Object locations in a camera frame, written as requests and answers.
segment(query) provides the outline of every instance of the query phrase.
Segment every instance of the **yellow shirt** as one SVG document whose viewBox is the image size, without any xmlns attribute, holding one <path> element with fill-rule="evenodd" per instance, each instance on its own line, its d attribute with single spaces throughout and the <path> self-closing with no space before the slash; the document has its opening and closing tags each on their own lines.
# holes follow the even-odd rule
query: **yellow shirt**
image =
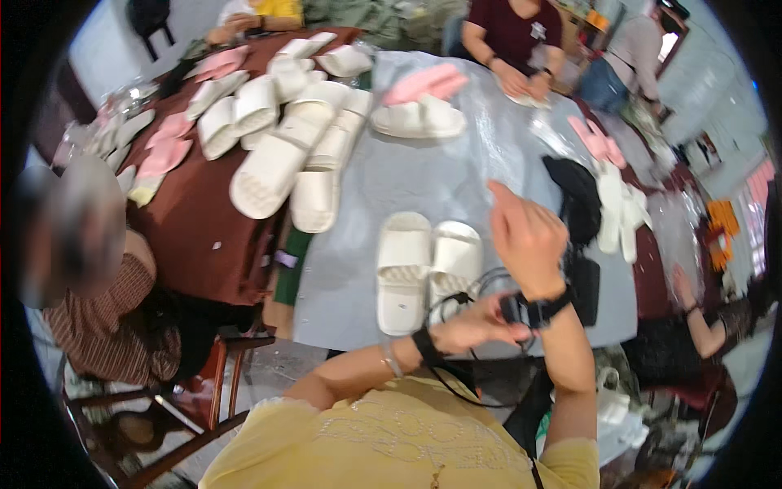
<svg viewBox="0 0 782 489">
<path fill-rule="evenodd" d="M 259 0 L 257 5 L 255 5 L 255 14 L 259 16 L 291 17 L 303 24 L 299 0 Z"/>
<path fill-rule="evenodd" d="M 460 383 L 451 386 L 472 397 Z M 594 440 L 564 440 L 537 464 L 545 489 L 597 489 Z M 434 379 L 408 376 L 318 412 L 265 401 L 212 461 L 199 489 L 519 487 L 532 463 L 486 409 Z"/>
</svg>

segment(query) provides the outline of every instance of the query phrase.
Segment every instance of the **maroon t-shirt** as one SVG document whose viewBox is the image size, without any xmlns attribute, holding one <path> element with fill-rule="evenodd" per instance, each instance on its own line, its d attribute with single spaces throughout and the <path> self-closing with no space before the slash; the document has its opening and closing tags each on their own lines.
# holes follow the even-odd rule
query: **maroon t-shirt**
<svg viewBox="0 0 782 489">
<path fill-rule="evenodd" d="M 484 42 L 517 70 L 523 70 L 541 42 L 557 48 L 562 44 L 562 19 L 547 0 L 540 0 L 540 11 L 528 19 L 516 15 L 509 0 L 472 0 L 467 21 L 486 29 Z"/>
</svg>

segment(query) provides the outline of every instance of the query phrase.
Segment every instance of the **brown striped shirt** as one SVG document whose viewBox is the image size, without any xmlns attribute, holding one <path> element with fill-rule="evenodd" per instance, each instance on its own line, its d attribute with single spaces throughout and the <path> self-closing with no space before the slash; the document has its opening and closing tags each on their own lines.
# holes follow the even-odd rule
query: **brown striped shirt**
<svg viewBox="0 0 782 489">
<path fill-rule="evenodd" d="M 44 310 L 55 341 L 76 373 L 143 386 L 174 376 L 181 357 L 176 326 L 151 333 L 138 309 L 154 282 L 141 261 L 126 253 L 117 278 L 103 294 L 84 299 L 67 290 L 58 307 Z"/>
</svg>

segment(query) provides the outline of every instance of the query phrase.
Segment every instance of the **silver bracelet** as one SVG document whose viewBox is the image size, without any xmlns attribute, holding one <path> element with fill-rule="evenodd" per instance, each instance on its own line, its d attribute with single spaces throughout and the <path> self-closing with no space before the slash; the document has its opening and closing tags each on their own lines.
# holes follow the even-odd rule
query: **silver bracelet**
<svg viewBox="0 0 782 489">
<path fill-rule="evenodd" d="M 380 347 L 383 349 L 383 363 L 385 363 L 389 369 L 393 370 L 393 375 L 395 375 L 397 379 L 404 377 L 402 369 L 399 368 L 399 363 L 396 362 L 396 359 L 391 352 L 391 342 L 384 340 L 380 344 Z"/>
</svg>

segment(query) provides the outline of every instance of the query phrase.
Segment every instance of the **hand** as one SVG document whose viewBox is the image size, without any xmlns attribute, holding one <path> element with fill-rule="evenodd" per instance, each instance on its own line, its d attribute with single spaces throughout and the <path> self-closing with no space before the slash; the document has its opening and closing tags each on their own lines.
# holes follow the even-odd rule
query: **hand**
<svg viewBox="0 0 782 489">
<path fill-rule="evenodd" d="M 254 16 L 251 13 L 235 13 L 228 17 L 225 25 L 230 26 L 236 32 L 244 32 L 260 27 L 260 16 Z"/>
<path fill-rule="evenodd" d="M 491 210 L 494 248 L 527 300 L 554 299 L 565 291 L 559 261 L 568 229 L 550 210 L 517 197 L 489 180 L 496 203 Z"/>
<path fill-rule="evenodd" d="M 527 77 L 519 70 L 516 70 L 499 58 L 494 58 L 490 65 L 490 69 L 500 78 L 503 92 L 511 97 L 518 97 L 522 93 L 527 93 Z"/>
<path fill-rule="evenodd" d="M 689 309 L 698 303 L 695 300 L 695 294 L 692 292 L 690 277 L 684 273 L 684 269 L 678 263 L 673 266 L 673 288 L 685 309 Z"/>
<path fill-rule="evenodd" d="M 498 293 L 475 302 L 467 311 L 429 329 L 435 348 L 443 354 L 463 353 L 486 341 L 499 340 L 516 345 L 531 337 L 523 324 L 507 324 L 500 315 Z"/>
<path fill-rule="evenodd" d="M 548 94 L 549 90 L 551 88 L 549 87 L 549 80 L 551 79 L 551 76 L 545 73 L 536 73 L 529 79 L 529 84 L 527 85 L 527 92 L 535 99 L 535 100 L 543 100 L 546 97 L 546 94 Z"/>
<path fill-rule="evenodd" d="M 206 35 L 206 42 L 211 45 L 228 44 L 236 36 L 236 31 L 228 26 L 217 27 Z"/>
</svg>

